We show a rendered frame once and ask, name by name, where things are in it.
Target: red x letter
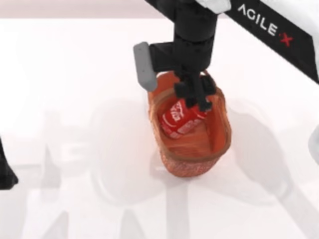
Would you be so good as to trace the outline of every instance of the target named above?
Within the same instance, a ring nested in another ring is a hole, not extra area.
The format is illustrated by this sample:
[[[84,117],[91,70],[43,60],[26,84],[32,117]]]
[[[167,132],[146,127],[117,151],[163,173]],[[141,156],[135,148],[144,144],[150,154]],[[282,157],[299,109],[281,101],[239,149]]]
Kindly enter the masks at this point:
[[[288,35],[284,32],[284,36],[281,39],[281,42],[284,42],[287,47],[290,47],[290,42],[293,40],[293,37],[288,37]]]

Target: coca-cola can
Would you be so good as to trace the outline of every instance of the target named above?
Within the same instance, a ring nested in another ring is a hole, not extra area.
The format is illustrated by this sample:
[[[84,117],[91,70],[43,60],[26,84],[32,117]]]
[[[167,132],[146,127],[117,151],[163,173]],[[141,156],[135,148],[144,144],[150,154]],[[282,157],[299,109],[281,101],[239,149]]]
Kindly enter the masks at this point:
[[[181,99],[159,117],[159,123],[166,136],[178,139],[202,123],[206,117],[207,112],[201,112],[197,105],[187,108],[185,99]]]

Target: white background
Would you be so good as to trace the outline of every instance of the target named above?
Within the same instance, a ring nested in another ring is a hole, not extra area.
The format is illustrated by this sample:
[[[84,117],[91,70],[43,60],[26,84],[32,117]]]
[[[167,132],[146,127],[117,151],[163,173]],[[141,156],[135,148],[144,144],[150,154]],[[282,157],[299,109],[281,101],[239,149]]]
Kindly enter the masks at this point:
[[[172,34],[165,19],[0,21],[0,131],[20,178],[0,192],[1,239],[319,238],[319,86],[220,20],[209,72],[232,147],[174,178],[133,57]]]

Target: coca-cola logo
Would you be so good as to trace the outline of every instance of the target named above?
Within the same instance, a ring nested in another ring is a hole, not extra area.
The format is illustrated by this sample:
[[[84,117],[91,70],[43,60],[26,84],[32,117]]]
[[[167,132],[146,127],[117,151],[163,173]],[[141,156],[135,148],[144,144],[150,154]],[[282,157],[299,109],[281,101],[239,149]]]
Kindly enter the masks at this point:
[[[170,113],[175,122],[180,121],[184,117],[183,107],[180,102],[177,102],[171,109]]]

